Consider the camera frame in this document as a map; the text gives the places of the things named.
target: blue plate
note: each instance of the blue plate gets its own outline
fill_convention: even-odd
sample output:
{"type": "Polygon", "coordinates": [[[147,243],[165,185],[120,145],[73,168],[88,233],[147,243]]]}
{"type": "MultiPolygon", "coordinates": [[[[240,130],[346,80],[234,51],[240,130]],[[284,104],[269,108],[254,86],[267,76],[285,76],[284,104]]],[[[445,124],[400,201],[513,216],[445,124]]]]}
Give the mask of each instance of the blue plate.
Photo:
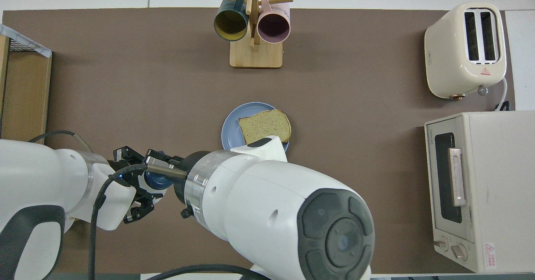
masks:
{"type": "MultiPolygon", "coordinates": [[[[223,148],[230,150],[233,147],[245,145],[243,133],[239,127],[238,118],[245,118],[265,110],[274,110],[273,105],[263,102],[248,102],[235,108],[225,119],[221,130],[221,143],[223,148]]],[[[288,142],[283,143],[284,151],[288,149],[288,142]]]]}

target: oven knob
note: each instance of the oven knob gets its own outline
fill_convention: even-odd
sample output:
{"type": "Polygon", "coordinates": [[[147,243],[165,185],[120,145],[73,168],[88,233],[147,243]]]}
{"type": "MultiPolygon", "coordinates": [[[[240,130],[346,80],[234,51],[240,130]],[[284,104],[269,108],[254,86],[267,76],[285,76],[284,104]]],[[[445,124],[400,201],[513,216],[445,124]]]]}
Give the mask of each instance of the oven knob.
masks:
{"type": "Polygon", "coordinates": [[[458,246],[452,246],[451,251],[453,252],[453,256],[457,260],[466,261],[468,259],[468,253],[466,252],[466,248],[459,244],[458,246]]]}
{"type": "Polygon", "coordinates": [[[443,240],[435,240],[433,242],[433,244],[439,248],[442,248],[442,249],[448,249],[448,245],[446,242],[444,242],[443,240]]]}

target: slice of bread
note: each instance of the slice of bread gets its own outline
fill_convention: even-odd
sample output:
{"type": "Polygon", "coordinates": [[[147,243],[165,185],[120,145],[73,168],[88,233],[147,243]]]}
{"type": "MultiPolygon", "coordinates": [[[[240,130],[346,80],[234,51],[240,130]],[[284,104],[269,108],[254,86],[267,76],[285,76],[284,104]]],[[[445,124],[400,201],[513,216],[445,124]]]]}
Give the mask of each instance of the slice of bread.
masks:
{"type": "Polygon", "coordinates": [[[251,117],[239,118],[239,127],[245,143],[253,143],[269,135],[277,135],[285,143],[290,141],[292,127],[281,110],[262,111],[251,117]]]}

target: black cable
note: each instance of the black cable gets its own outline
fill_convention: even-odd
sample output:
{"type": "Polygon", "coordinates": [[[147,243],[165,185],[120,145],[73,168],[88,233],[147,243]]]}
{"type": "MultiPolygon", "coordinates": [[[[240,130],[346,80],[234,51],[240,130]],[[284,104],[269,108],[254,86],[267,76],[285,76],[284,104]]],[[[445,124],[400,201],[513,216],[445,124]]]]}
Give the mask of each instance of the black cable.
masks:
{"type": "Polygon", "coordinates": [[[89,145],[86,143],[86,141],[84,141],[82,139],[82,137],[78,136],[78,134],[74,133],[74,132],[71,132],[71,131],[52,131],[52,132],[48,132],[48,133],[44,133],[42,135],[39,135],[33,139],[31,139],[30,141],[28,141],[29,143],[34,143],[36,141],[39,141],[40,139],[44,139],[46,137],[49,137],[49,136],[52,136],[52,135],[57,135],[57,134],[66,134],[66,135],[71,135],[73,136],[85,149],[86,151],[92,153],[93,151],[91,150],[91,148],[89,147],[89,145]]]}
{"type": "Polygon", "coordinates": [[[162,274],[155,275],[147,280],[163,280],[171,278],[172,276],[189,274],[190,272],[233,272],[235,274],[241,274],[247,276],[252,280],[270,280],[262,274],[258,274],[252,270],[237,267],[235,265],[190,265],[183,268],[170,270],[169,272],[163,272],[162,274]]]}
{"type": "Polygon", "coordinates": [[[134,172],[134,171],[146,170],[146,169],[147,169],[147,164],[134,164],[134,165],[126,166],[116,171],[113,175],[109,175],[107,180],[102,184],[99,190],[99,194],[97,194],[95,202],[93,203],[93,212],[91,215],[91,224],[90,224],[90,231],[89,231],[89,263],[88,263],[89,280],[95,280],[95,249],[96,249],[97,217],[99,215],[99,210],[102,207],[102,204],[106,200],[106,195],[104,194],[106,192],[106,189],[114,181],[119,183],[122,186],[129,187],[130,184],[126,183],[126,181],[124,181],[121,178],[121,175],[127,172],[134,172]]]}
{"type": "Polygon", "coordinates": [[[510,111],[511,110],[511,103],[506,100],[503,102],[502,106],[500,107],[500,111],[510,111]]]}

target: mug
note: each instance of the mug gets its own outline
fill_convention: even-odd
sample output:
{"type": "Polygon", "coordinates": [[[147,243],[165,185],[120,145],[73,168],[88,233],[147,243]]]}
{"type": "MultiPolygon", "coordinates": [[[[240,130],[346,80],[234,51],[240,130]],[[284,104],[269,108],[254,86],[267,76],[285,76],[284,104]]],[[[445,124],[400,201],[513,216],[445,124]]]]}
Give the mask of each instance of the mug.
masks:
{"type": "Polygon", "coordinates": [[[268,43],[280,43],[290,35],[290,4],[270,4],[262,0],[256,26],[260,38],[268,43]]]}
{"type": "Polygon", "coordinates": [[[245,0],[223,0],[214,19],[216,33],[227,41],[237,41],[247,33],[249,16],[246,15],[245,0]]]}

